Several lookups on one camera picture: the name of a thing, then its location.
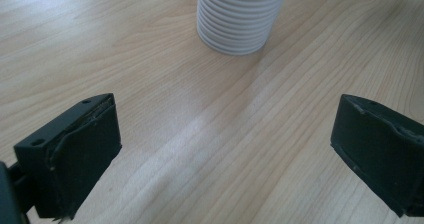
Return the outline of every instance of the white paper cup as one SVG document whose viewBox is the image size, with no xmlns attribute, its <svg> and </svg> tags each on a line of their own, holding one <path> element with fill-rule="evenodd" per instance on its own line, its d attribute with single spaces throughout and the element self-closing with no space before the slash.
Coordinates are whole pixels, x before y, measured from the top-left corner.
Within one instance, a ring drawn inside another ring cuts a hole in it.
<svg viewBox="0 0 424 224">
<path fill-rule="evenodd" d="M 230 55 L 260 49 L 283 0 L 198 0 L 197 32 L 211 48 Z"/>
</svg>

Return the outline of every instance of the white corrugated cup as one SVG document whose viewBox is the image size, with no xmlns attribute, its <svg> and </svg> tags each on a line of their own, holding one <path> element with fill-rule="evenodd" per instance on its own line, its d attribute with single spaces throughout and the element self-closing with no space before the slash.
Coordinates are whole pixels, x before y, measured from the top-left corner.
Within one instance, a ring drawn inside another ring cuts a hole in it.
<svg viewBox="0 0 424 224">
<path fill-rule="evenodd" d="M 230 55 L 260 49 L 283 0 L 198 0 L 197 32 L 211 48 Z"/>
</svg>

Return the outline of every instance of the wooden table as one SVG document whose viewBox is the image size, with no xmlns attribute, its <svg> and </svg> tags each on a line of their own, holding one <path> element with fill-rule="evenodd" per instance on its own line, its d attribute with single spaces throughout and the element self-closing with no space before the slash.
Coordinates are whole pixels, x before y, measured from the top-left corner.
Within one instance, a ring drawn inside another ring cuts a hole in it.
<svg viewBox="0 0 424 224">
<path fill-rule="evenodd" d="M 0 0 L 0 159 L 113 92 L 123 149 L 72 223 L 424 223 L 330 147 L 342 93 L 424 123 L 424 0 L 286 0 L 242 57 L 201 42 L 196 3 Z"/>
</svg>

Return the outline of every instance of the screw hole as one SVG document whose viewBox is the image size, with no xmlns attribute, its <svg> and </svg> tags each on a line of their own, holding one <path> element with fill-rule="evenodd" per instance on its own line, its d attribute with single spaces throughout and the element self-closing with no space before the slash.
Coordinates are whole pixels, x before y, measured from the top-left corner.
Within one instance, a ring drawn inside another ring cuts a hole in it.
<svg viewBox="0 0 424 224">
<path fill-rule="evenodd" d="M 44 139 L 37 139 L 31 143 L 31 146 L 39 146 L 44 143 Z"/>
</svg>

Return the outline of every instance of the wood grain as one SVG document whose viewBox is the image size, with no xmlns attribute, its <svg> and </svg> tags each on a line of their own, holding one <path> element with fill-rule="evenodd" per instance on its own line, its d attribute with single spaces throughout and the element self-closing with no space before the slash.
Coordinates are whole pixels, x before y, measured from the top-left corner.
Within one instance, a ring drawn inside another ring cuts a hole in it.
<svg viewBox="0 0 424 224">
<path fill-rule="evenodd" d="M 243 57 L 201 42 L 196 4 L 1 0 L 0 159 L 113 92 L 123 149 L 72 223 L 424 223 L 330 147 L 342 93 L 424 123 L 424 0 L 285 0 Z"/>
</svg>

